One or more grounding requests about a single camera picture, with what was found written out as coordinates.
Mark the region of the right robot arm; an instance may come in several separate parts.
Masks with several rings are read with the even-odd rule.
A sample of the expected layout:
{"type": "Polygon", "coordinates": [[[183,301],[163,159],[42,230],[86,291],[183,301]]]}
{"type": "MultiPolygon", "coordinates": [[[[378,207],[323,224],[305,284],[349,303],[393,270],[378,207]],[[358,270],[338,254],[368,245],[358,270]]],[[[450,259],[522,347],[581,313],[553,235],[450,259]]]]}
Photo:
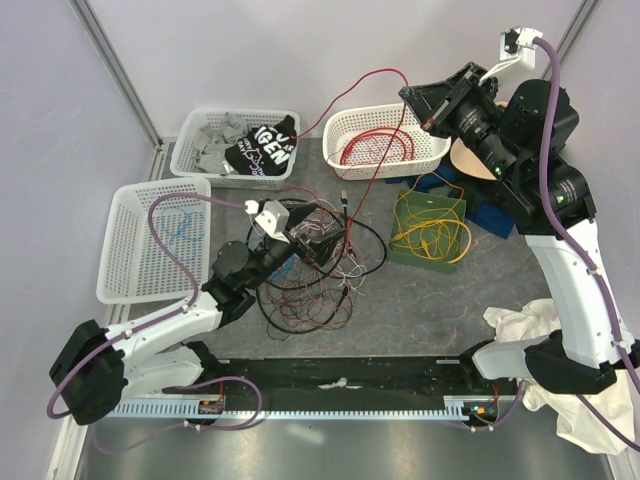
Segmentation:
{"type": "Polygon", "coordinates": [[[561,155],[579,115],[550,81],[521,83],[503,106],[497,87],[469,63],[444,81],[399,92],[423,131],[461,141],[489,171],[479,190],[513,219],[559,316],[549,334],[473,347],[458,381],[473,394],[502,378],[529,379],[556,394],[597,394],[619,371],[638,367],[639,342],[609,289],[588,182],[561,155]]]}

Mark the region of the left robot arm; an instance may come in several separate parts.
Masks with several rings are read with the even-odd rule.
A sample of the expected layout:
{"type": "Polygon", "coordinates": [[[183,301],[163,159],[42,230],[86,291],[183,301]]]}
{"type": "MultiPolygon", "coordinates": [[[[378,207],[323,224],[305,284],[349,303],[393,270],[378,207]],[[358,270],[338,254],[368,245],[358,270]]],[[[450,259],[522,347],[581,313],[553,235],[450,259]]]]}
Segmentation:
{"type": "Polygon", "coordinates": [[[127,398],[192,387],[208,393],[219,382],[219,369],[206,351],[187,339],[239,320],[256,302],[255,290],[292,257],[323,267],[347,235],[348,216],[336,229],[310,237],[299,225],[317,203],[284,205],[276,200],[248,201],[244,209],[259,226],[256,246],[232,240],[219,249],[212,275],[194,283],[192,293],[154,314],[112,327],[88,320],[75,328],[49,370],[55,386],[47,405],[52,419],[71,417],[91,425],[127,398]],[[63,401],[66,411],[56,411],[63,401]]]}

